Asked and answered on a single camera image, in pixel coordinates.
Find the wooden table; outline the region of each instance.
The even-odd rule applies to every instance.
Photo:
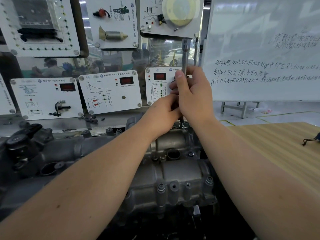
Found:
[[[320,127],[305,122],[228,126],[232,132],[320,195]]]

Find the drawstring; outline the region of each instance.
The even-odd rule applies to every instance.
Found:
[[[305,146],[307,144],[307,141],[316,141],[316,140],[320,141],[320,133],[318,133],[317,136],[314,137],[313,139],[304,139],[302,145]]]

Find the digital display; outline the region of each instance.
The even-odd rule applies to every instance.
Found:
[[[166,73],[154,73],[153,80],[167,80],[167,74]]]
[[[74,83],[60,83],[60,89],[62,92],[65,91],[75,91],[76,86]]]
[[[121,85],[127,85],[127,84],[133,84],[134,83],[134,77],[133,76],[127,76],[127,77],[120,77],[120,84]]]

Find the floor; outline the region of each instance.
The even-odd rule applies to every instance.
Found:
[[[320,127],[320,102],[266,102],[259,105],[262,111],[253,110],[256,103],[247,104],[245,118],[241,119],[240,110],[225,108],[224,113],[220,113],[221,102],[214,102],[215,117],[225,126],[307,122]],[[226,102],[226,105],[236,106],[237,103]]]

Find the hand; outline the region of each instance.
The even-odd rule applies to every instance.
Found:
[[[212,104],[212,91],[201,67],[190,66],[186,78],[181,70],[176,71],[176,80],[170,84],[171,94],[179,95],[179,108],[191,126],[206,120],[215,119]]]
[[[171,109],[172,105],[177,103],[178,100],[179,97],[175,94],[158,99],[150,106],[137,125],[145,128],[146,133],[151,136],[153,141],[156,140],[159,136],[167,133],[174,122],[182,116],[179,108]]]

